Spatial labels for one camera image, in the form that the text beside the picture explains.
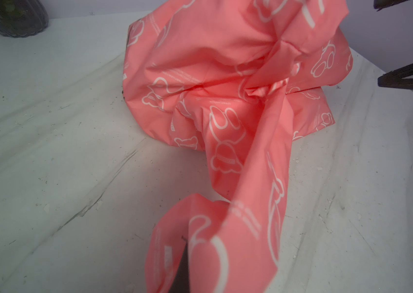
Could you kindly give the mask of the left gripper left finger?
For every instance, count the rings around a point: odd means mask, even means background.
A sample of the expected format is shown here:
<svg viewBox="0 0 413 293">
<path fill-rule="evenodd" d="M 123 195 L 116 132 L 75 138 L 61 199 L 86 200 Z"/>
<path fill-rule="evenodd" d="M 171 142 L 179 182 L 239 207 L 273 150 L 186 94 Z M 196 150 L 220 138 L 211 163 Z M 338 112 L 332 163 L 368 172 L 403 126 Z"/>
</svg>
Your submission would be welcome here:
<svg viewBox="0 0 413 293">
<path fill-rule="evenodd" d="M 177 273 L 168 293 L 190 293 L 190 280 L 189 280 L 189 256 L 188 256 L 188 240 L 182 237 L 185 242 L 185 247 L 181 257 L 180 264 L 178 266 Z"/>
</svg>

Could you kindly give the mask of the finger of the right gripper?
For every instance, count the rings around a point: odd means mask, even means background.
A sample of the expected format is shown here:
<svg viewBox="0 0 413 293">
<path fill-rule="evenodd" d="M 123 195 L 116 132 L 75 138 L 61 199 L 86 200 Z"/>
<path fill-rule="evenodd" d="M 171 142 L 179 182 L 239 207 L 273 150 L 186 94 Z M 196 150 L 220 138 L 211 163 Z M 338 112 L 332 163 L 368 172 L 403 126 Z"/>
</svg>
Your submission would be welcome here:
<svg viewBox="0 0 413 293">
<path fill-rule="evenodd" d="M 385 8 L 389 8 L 392 6 L 396 6 L 398 4 L 401 4 L 403 2 L 406 2 L 408 0 L 374 0 L 373 1 L 373 7 L 376 10 L 382 10 Z"/>
</svg>

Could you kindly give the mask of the pink hooded jacket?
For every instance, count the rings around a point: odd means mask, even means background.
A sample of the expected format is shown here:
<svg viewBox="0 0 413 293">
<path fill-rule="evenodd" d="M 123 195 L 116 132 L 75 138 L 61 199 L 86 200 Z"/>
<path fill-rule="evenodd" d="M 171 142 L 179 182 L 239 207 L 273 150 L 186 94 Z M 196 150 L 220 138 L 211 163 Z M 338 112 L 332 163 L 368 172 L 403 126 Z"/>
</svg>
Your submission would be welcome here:
<svg viewBox="0 0 413 293">
<path fill-rule="evenodd" d="M 212 201 L 156 224 L 149 293 L 188 240 L 192 293 L 262 293 L 278 270 L 292 143 L 333 125 L 323 87 L 352 69 L 345 1 L 167 1 L 128 29 L 123 96 L 150 137 L 204 151 Z"/>
</svg>

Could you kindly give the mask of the dark glass vase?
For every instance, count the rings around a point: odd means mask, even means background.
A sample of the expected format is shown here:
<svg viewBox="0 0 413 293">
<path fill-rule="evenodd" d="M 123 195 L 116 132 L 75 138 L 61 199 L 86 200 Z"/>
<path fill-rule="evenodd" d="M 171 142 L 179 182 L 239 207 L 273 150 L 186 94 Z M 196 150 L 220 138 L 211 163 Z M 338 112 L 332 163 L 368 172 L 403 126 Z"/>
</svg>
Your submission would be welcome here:
<svg viewBox="0 0 413 293">
<path fill-rule="evenodd" d="M 44 31 L 49 16 L 39 0 L 0 0 L 0 34 L 24 38 Z"/>
</svg>

